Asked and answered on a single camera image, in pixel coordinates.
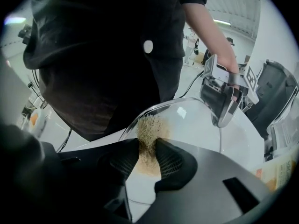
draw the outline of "fluorescent light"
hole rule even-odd
[[[4,20],[4,25],[23,23],[26,20],[24,17],[7,17]]]
[[[214,22],[218,22],[218,23],[221,23],[221,24],[225,24],[225,25],[231,25],[229,22],[226,22],[226,21],[220,21],[220,20],[216,20],[214,19]]]

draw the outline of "forearm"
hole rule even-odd
[[[239,73],[235,54],[224,34],[202,4],[185,3],[186,21],[207,46],[211,54],[217,54],[217,62],[230,72]]]

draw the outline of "scrubbing brush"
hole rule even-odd
[[[169,137],[167,120],[159,115],[144,116],[137,122],[136,134],[139,140],[138,171],[150,176],[161,176],[155,145],[158,138]]]

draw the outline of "orange object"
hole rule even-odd
[[[32,117],[30,117],[30,121],[33,126],[36,124],[37,118],[38,118],[38,114],[34,114]]]

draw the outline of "person wearing black cap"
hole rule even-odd
[[[89,141],[104,137],[174,98],[185,22],[219,64],[239,71],[206,2],[32,0],[24,63],[39,69],[42,96],[70,128]]]
[[[227,39],[227,41],[229,42],[229,44],[230,44],[231,46],[235,46],[235,44],[234,44],[234,40],[233,40],[232,38],[227,37],[226,39]],[[211,56],[211,53],[210,53],[209,49],[206,49],[206,52],[205,52],[205,55],[204,55],[204,58],[203,58],[201,64],[202,64],[202,65],[205,65],[207,59],[209,59],[210,56]]]

